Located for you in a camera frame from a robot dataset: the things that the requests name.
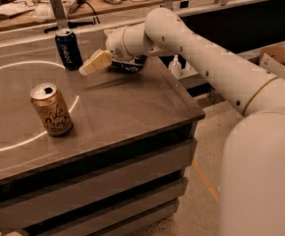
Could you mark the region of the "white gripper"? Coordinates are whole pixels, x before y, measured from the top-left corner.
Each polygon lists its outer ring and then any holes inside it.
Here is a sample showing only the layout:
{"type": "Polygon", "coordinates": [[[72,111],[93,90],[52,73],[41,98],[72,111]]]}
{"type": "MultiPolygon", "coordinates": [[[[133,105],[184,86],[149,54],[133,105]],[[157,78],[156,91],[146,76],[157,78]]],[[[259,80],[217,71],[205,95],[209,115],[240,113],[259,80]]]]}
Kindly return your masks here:
{"type": "Polygon", "coordinates": [[[82,64],[79,72],[83,76],[88,76],[96,71],[107,68],[112,64],[112,57],[122,61],[145,54],[144,24],[105,29],[103,33],[106,36],[106,50],[97,49],[82,64]]]}

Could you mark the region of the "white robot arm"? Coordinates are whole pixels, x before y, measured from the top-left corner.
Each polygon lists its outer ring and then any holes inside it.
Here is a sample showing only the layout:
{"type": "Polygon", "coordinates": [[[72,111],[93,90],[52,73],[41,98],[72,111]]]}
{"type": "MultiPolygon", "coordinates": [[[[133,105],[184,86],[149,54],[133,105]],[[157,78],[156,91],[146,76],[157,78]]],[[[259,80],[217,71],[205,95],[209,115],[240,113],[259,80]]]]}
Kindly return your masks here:
{"type": "Polygon", "coordinates": [[[199,36],[166,8],[106,36],[82,75],[113,60],[179,54],[243,115],[222,153],[219,235],[285,236],[285,79],[199,36]]]}

